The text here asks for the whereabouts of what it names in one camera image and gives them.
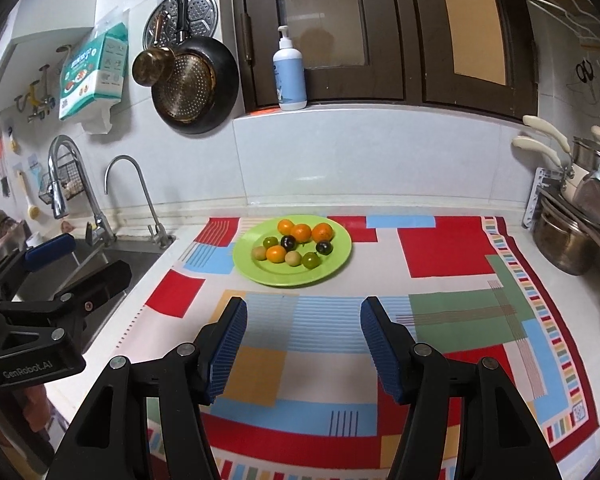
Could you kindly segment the tall chrome faucet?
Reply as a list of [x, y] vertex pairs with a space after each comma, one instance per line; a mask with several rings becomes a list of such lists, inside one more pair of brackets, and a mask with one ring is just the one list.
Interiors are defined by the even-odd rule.
[[[64, 148], [72, 157], [73, 165], [76, 167], [76, 178], [69, 176], [65, 181], [60, 175], [59, 152]], [[84, 161], [81, 152], [70, 136], [60, 134], [53, 138], [47, 155], [47, 169], [50, 177], [50, 192], [52, 192], [52, 211], [55, 219], [61, 219], [68, 216], [67, 200], [69, 191], [73, 185], [78, 182], [82, 185], [82, 190], [86, 196], [87, 203], [90, 205], [95, 226], [85, 237], [91, 245], [102, 243], [105, 246], [111, 245], [116, 236], [111, 229], [106, 214], [100, 208], [96, 198], [91, 180], [84, 167]]]

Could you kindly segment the green tomato on plate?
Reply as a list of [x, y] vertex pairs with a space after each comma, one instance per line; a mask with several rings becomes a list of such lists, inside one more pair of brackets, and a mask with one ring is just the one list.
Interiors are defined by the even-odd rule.
[[322, 263], [322, 260], [316, 252], [307, 252], [303, 255], [301, 262], [302, 266], [312, 270], [317, 268]]

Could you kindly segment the steel pot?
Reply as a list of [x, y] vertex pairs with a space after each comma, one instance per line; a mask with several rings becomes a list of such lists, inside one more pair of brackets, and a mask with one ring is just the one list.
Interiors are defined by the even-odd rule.
[[588, 272], [598, 253], [594, 240], [546, 197], [540, 198], [533, 239], [553, 266], [571, 275]]

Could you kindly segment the black frying pan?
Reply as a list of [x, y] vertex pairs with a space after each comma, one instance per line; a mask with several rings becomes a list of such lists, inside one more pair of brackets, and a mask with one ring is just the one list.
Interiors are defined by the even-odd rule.
[[239, 89], [232, 52], [219, 40], [195, 36], [172, 50], [172, 61], [151, 86], [158, 115], [190, 136], [218, 128], [230, 116]]

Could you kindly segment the dish brush on wall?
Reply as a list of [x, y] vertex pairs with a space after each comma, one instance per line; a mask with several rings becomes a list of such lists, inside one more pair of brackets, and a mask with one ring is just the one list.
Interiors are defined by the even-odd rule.
[[38, 206], [36, 206], [35, 203], [33, 203], [26, 177], [24, 176], [24, 173], [21, 170], [17, 172], [17, 177], [22, 188], [24, 198], [26, 199], [27, 215], [31, 220], [36, 221], [38, 220], [38, 217], [41, 214], [40, 208], [38, 208]]

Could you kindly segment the teal tissue pack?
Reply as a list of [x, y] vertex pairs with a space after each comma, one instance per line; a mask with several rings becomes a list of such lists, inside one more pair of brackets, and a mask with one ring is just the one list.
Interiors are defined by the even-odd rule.
[[89, 133], [106, 134], [110, 110], [121, 102], [128, 65], [128, 29], [123, 22], [88, 40], [62, 69], [59, 119]]

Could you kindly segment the green plate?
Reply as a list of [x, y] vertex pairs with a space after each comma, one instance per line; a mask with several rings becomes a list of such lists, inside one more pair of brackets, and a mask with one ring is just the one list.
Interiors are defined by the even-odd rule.
[[[283, 263], [272, 263], [268, 260], [257, 261], [251, 257], [253, 248], [263, 246], [263, 241], [269, 236], [275, 236], [280, 244], [283, 237], [277, 231], [279, 220], [289, 219], [294, 224], [305, 223], [312, 229], [321, 222], [329, 223], [335, 231], [330, 241], [334, 250], [330, 255], [321, 255], [315, 250], [314, 240], [307, 243], [297, 243], [296, 251], [302, 255], [316, 252], [322, 263], [315, 269], [309, 270], [302, 266], [288, 266]], [[280, 218], [264, 220], [249, 228], [235, 242], [233, 261], [236, 269], [251, 281], [273, 287], [299, 287], [325, 281], [339, 272], [350, 259], [352, 254], [352, 238], [349, 232], [337, 221], [315, 214], [287, 214]]]

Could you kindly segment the tan fruit on plate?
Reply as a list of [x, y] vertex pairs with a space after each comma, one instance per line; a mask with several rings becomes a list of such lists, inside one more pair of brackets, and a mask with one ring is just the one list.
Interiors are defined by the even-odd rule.
[[300, 255], [296, 250], [286, 252], [285, 262], [288, 264], [288, 266], [300, 266], [302, 263], [302, 255]]

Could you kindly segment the green lime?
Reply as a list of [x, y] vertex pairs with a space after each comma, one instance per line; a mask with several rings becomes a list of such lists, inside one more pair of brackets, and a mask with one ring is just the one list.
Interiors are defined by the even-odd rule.
[[275, 236], [269, 236], [263, 241], [265, 248], [270, 248], [278, 245], [278, 239]]

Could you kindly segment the dark plum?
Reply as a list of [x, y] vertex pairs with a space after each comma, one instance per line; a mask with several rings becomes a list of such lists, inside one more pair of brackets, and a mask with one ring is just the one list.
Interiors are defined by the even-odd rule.
[[328, 240], [322, 240], [315, 244], [315, 250], [321, 255], [330, 255], [334, 248]]
[[280, 246], [282, 246], [286, 252], [292, 252], [297, 247], [297, 241], [292, 235], [284, 235], [280, 239]]

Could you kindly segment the colourful patterned table mat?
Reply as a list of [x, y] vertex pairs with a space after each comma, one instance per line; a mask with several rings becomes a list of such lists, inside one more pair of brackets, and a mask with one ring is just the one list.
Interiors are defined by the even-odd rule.
[[247, 329], [223, 393], [202, 412], [224, 479], [382, 479], [411, 410], [428, 422], [452, 373], [504, 374], [505, 442], [538, 424], [554, 460], [598, 429], [562, 314], [498, 217], [336, 217], [318, 265], [258, 260], [283, 222], [210, 220], [137, 285], [116, 351], [163, 356], [245, 301]]

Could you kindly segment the large back orange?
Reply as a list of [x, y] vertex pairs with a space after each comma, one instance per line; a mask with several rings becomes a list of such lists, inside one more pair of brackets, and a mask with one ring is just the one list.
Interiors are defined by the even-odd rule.
[[297, 243], [304, 244], [312, 240], [312, 228], [305, 223], [298, 223], [291, 228], [290, 235]]

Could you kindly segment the dark plum back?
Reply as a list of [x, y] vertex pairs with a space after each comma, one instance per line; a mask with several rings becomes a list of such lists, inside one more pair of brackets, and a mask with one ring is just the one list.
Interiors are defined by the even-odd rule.
[[315, 244], [315, 250], [321, 255], [330, 255], [334, 248], [328, 240], [322, 240]]

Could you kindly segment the large orange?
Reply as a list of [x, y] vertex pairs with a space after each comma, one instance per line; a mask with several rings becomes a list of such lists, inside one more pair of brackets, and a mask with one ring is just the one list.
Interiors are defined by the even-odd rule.
[[312, 240], [312, 228], [305, 223], [298, 223], [291, 228], [290, 235], [297, 243], [304, 244]]
[[334, 228], [327, 222], [321, 222], [312, 229], [312, 240], [316, 244], [330, 242], [334, 236]]

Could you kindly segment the dark plum front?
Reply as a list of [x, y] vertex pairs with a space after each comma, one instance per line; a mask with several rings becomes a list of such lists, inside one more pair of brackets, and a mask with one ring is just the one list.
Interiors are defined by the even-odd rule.
[[292, 235], [284, 235], [280, 239], [280, 246], [282, 246], [286, 252], [292, 252], [297, 247], [297, 241]]

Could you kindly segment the tan round fruit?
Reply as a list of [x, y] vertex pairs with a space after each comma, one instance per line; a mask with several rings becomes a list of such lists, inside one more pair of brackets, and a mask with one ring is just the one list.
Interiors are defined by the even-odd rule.
[[257, 261], [264, 261], [266, 259], [266, 248], [264, 246], [253, 248], [251, 257]]

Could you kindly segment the round metal steamer rack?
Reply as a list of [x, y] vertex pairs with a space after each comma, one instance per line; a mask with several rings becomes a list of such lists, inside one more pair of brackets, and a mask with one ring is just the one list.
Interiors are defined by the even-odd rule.
[[171, 47], [195, 37], [213, 37], [219, 11], [215, 0], [162, 0], [148, 18], [143, 47]]

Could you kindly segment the small orange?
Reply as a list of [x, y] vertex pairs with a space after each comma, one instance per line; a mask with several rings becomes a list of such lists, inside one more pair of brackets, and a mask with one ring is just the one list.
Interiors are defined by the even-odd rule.
[[289, 219], [282, 219], [277, 223], [277, 231], [283, 236], [291, 235], [293, 230], [294, 222]]

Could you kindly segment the white blue pump bottle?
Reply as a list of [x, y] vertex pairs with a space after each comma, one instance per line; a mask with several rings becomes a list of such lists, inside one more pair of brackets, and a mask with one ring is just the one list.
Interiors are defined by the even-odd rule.
[[280, 37], [273, 68], [278, 105], [285, 112], [302, 110], [308, 104], [302, 53], [292, 44], [287, 25], [277, 30]]

